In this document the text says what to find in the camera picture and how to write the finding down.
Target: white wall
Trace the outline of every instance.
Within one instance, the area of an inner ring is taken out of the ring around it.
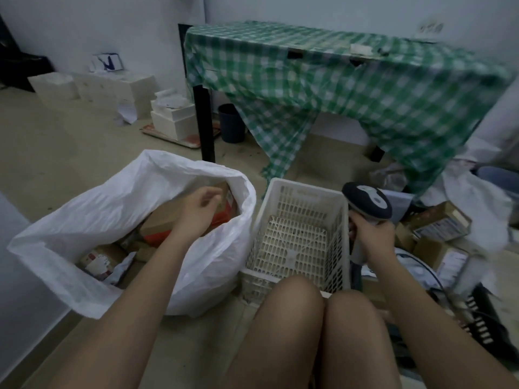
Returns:
[[[116,52],[126,69],[153,73],[184,90],[178,23],[204,22],[203,0],[0,0],[0,14],[24,52],[57,71],[87,71],[89,56]]]
[[[514,67],[519,67],[518,11],[519,0],[205,0],[208,23],[254,19],[412,37],[426,19],[436,18],[444,22],[438,40]],[[516,83],[476,135],[502,141],[519,125],[517,109]],[[368,141],[356,121],[334,115],[321,115],[311,132],[358,144]]]
[[[0,382],[70,310],[6,249],[28,225],[0,194]]]

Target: concrete floor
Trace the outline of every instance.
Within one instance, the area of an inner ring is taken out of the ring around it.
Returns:
[[[0,116],[0,191],[32,222],[104,183],[144,149],[201,159],[199,150],[139,132],[150,120],[117,126],[112,112],[81,101],[49,108],[35,94],[8,89],[0,91]],[[217,139],[215,150],[217,163],[249,177],[259,207],[266,188],[260,170],[267,165],[267,156],[251,137],[239,145]],[[362,150],[356,145],[313,137],[305,143],[287,178],[340,189],[344,182],[361,179],[368,170],[380,166],[361,156]],[[140,388],[214,385],[236,353],[254,313],[255,308],[229,296],[197,319],[165,317]],[[23,387],[46,387],[94,323],[83,319]],[[201,365],[206,366],[204,374],[199,373]],[[423,387],[405,377],[402,382],[405,388]]]

